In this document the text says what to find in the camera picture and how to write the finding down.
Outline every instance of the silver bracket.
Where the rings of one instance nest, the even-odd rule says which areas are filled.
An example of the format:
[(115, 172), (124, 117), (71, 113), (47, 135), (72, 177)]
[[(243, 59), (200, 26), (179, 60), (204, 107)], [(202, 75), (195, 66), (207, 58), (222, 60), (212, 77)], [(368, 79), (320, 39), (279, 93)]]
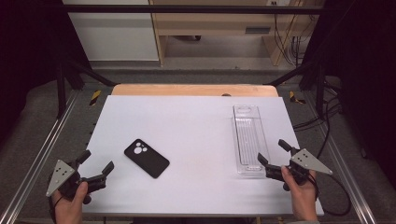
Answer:
[(74, 172), (75, 170), (67, 165), (66, 162), (58, 160), (53, 170), (46, 196), (51, 196)]
[(307, 170), (313, 170), (326, 175), (332, 175), (332, 170), (325, 166), (305, 148), (301, 149), (294, 156), (292, 156), (291, 160)]

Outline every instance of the white tabletop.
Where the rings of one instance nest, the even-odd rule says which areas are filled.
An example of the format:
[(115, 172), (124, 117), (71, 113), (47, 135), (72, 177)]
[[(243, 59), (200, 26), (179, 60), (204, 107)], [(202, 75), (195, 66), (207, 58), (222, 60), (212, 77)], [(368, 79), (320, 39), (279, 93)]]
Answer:
[[(280, 97), (108, 96), (88, 144), (81, 176), (99, 175), (113, 161), (106, 188), (83, 213), (97, 216), (271, 216), (292, 214), (283, 183), (237, 173), (233, 106), (256, 105), (273, 165), (289, 164), (277, 145), (299, 147)], [(154, 179), (123, 153), (136, 139), (170, 161)], [(317, 212), (323, 214), (319, 201)]]

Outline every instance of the black phone case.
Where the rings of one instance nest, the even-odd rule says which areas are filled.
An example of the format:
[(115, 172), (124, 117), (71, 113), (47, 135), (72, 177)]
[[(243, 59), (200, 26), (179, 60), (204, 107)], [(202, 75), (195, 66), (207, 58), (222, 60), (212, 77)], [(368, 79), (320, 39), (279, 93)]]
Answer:
[(170, 162), (141, 139), (136, 139), (124, 150), (124, 154), (154, 178), (160, 176)]

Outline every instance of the clear plastic case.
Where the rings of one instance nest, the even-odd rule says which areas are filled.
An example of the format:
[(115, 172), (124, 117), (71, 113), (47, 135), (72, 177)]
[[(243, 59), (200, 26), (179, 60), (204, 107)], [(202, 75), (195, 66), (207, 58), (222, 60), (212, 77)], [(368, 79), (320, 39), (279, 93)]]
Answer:
[(256, 105), (233, 107), (233, 139), (236, 166), (240, 175), (265, 177), (265, 168), (259, 163), (259, 152), (270, 161), (259, 108)]

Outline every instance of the yellow and black tape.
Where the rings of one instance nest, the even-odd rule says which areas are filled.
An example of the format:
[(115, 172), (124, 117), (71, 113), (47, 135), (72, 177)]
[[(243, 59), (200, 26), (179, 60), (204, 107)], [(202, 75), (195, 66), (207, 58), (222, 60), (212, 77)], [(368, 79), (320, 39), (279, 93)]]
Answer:
[(293, 91), (290, 92), (290, 101), (293, 102), (293, 103), (301, 104), (301, 105), (304, 105), (304, 104), (306, 103), (305, 100), (298, 100), (298, 99), (295, 97)]
[(101, 91), (95, 91), (95, 92), (93, 93), (93, 96), (92, 96), (91, 101), (90, 101), (90, 105), (95, 105), (95, 104), (96, 104), (96, 101), (97, 101), (98, 98), (99, 98), (100, 92), (101, 92)]

